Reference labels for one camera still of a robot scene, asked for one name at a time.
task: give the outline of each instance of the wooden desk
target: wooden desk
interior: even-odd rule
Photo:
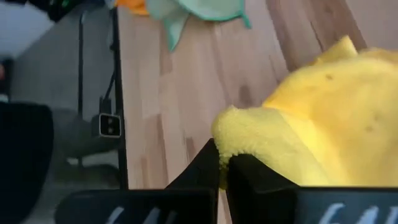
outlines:
[[[252,29],[191,17],[175,52],[159,22],[118,9],[129,187],[162,188],[211,137],[228,105],[258,106],[345,34],[398,49],[396,0],[246,0]],[[220,223],[230,222],[221,194]]]

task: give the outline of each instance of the yellow plush toy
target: yellow plush toy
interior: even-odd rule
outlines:
[[[348,37],[293,72],[260,108],[230,107],[212,133],[221,173],[252,154],[301,186],[398,186],[398,52]]]

